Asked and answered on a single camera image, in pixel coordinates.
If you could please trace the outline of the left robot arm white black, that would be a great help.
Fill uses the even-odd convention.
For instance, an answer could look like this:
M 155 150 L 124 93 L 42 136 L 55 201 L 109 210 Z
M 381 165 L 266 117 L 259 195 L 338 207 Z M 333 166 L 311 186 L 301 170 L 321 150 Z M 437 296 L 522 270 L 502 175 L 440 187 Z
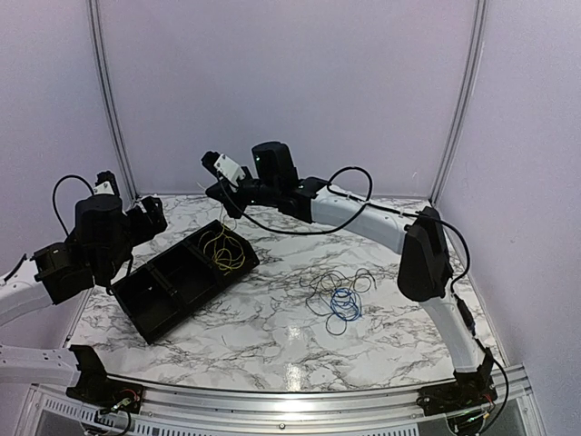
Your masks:
M 162 201 L 148 196 L 125 211 L 120 197 L 98 193 L 75 206 L 75 226 L 60 243 L 22 259 L 1 278 L 1 323 L 66 302 L 94 286 L 107 288 L 133 248 L 167 228 Z M 107 372 L 90 346 L 67 349 L 1 348 L 3 383 L 46 383 L 76 387 Z

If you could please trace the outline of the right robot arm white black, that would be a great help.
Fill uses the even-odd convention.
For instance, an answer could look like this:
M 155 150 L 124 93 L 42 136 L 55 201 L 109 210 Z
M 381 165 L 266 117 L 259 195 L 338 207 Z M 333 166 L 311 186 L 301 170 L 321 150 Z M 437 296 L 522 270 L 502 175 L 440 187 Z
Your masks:
M 206 195 L 220 202 L 233 219 L 245 216 L 252 205 L 270 207 L 304 223 L 324 224 L 329 233 L 355 233 L 398 254 L 398 288 L 435 323 L 457 384 L 489 384 L 494 359 L 478 340 L 472 314 L 454 290 L 458 277 L 445 235 L 450 225 L 436 209 L 427 206 L 418 213 L 403 213 L 374 203 L 371 193 L 360 197 L 347 192 L 332 179 L 300 178 L 284 143 L 258 144 L 251 152 L 256 174 L 226 154 L 207 152 L 202 166 L 216 182 Z

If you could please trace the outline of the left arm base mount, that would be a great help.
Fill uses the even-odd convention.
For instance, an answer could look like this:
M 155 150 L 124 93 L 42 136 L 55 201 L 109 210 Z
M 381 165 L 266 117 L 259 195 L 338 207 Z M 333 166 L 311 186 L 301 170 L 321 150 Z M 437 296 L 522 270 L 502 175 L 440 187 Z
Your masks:
M 144 387 L 141 384 L 110 378 L 105 373 L 83 372 L 75 386 L 65 391 L 67 397 L 89 403 L 103 413 L 141 409 Z

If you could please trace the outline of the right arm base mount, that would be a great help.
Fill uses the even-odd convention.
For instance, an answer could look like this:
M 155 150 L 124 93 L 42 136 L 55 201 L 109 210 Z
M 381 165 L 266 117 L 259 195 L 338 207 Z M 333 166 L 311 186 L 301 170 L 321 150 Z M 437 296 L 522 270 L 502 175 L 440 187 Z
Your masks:
M 486 349 L 484 361 L 475 372 L 454 371 L 454 381 L 419 389 L 416 404 L 426 416 L 460 411 L 497 399 L 491 372 L 494 358 Z

